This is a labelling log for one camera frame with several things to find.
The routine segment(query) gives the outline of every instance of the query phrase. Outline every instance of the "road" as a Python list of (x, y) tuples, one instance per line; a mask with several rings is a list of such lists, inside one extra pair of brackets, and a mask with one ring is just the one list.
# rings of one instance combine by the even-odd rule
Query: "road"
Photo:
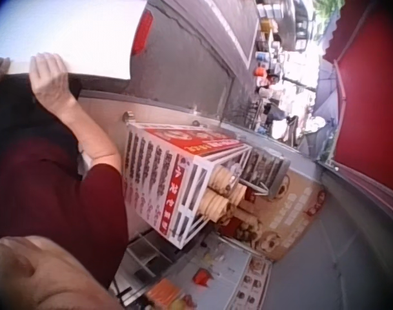
[(154, 21), (146, 50), (132, 57), (132, 79), (123, 92), (197, 109), (220, 118), (224, 109), (232, 110), (243, 104), (254, 91), (254, 77), (247, 74), (256, 65), (252, 57), (252, 29), (256, 18), (256, 11), (252, 9), (254, 2), (215, 0), (237, 37), (241, 51), (249, 60), (246, 72), (242, 72), (245, 75), (239, 77), (235, 77), (229, 64), (232, 61), (241, 63), (241, 59), (238, 59), (241, 56), (231, 47), (225, 56), (233, 55), (234, 58), (225, 61), (222, 57), (224, 54), (218, 50), (218, 47), (228, 46), (230, 42), (225, 28), (219, 25), (207, 29), (212, 37), (223, 38), (223, 42), (219, 41), (217, 46), (212, 46), (202, 34), (203, 29), (190, 22), (200, 20), (203, 16), (210, 16), (211, 21), (215, 18), (212, 9), (206, 4), (208, 1), (199, 0), (200, 5), (197, 10), (191, 11), (192, 15), (179, 14), (168, 2), (149, 0), (147, 9), (151, 11)]

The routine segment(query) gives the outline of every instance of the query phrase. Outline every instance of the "orange item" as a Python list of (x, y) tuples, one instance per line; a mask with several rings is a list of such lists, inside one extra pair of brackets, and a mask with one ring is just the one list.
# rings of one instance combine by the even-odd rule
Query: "orange item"
[(255, 76), (264, 76), (266, 74), (265, 68), (257, 67), (254, 71)]
[(162, 279), (158, 284), (153, 286), (149, 292), (147, 292), (147, 297), (155, 303), (167, 307), (177, 298), (179, 293), (180, 289), (178, 289), (171, 281)]
[(192, 280), (195, 284), (205, 286), (205, 287), (208, 287), (207, 282), (209, 281), (209, 279), (213, 279), (213, 277), (210, 274), (210, 272), (204, 268), (200, 268), (197, 271), (197, 273), (194, 275), (194, 277), (192, 278)]

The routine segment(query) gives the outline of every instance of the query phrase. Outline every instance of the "poster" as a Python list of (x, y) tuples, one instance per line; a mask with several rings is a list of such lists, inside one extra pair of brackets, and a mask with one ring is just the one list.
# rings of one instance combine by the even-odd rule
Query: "poster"
[(147, 132), (183, 149), (192, 155), (206, 156), (208, 154), (232, 147), (241, 146), (237, 139), (206, 129), (182, 129), (179, 128), (147, 128)]
[(228, 307), (229, 310), (261, 309), (267, 293), (271, 263), (263, 257), (252, 256), (241, 283)]
[(248, 188), (234, 217), (219, 232), (277, 261), (301, 238), (325, 198), (321, 184), (289, 170), (271, 200)]

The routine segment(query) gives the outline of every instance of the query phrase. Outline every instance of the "pedestrian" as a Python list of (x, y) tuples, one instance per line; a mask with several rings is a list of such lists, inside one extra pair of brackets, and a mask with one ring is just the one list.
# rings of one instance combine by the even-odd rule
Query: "pedestrian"
[[(106, 292), (128, 243), (119, 152), (58, 55), (1, 79), (8, 66), (0, 59), (0, 298), (8, 309), (121, 309)], [(83, 179), (79, 149), (92, 159)]]

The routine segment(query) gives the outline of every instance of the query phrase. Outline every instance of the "wall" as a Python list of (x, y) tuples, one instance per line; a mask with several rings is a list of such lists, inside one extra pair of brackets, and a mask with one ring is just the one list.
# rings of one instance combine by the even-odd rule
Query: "wall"
[(347, 105), (334, 159), (393, 190), (393, 23), (384, 9), (371, 11), (339, 71)]
[(263, 309), (393, 309), (393, 221), (331, 174), (304, 238), (275, 263)]

